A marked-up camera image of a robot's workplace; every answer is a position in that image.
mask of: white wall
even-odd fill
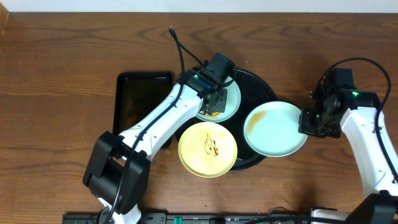
[[[10,12],[398,12],[398,0],[0,0]]]

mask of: white plate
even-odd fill
[[[232,78],[228,77],[225,82],[228,82],[230,80],[232,80]],[[236,82],[232,82],[229,86],[225,88],[228,90],[228,92],[226,95],[224,113],[220,113],[219,115],[212,117],[198,113],[197,118],[201,119],[202,121],[218,123],[227,120],[237,112],[239,105],[241,104],[241,91],[239,90],[238,84],[236,84]]]
[[[299,133],[300,114],[301,110],[290,103],[264,103],[246,118],[244,138],[253,150],[264,156],[287,156],[300,149],[308,137]]]

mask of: black tray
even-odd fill
[[[253,151],[248,145],[243,135],[243,125],[246,117],[254,108],[263,103],[277,100],[270,86],[262,78],[249,71],[239,68],[235,82],[241,91],[241,104],[237,112],[230,119],[218,123],[231,132],[238,145],[238,156],[230,171],[250,168],[266,158],[266,156]],[[182,133],[187,128],[199,122],[203,121],[196,117],[185,122],[175,132],[177,140],[180,140]]]

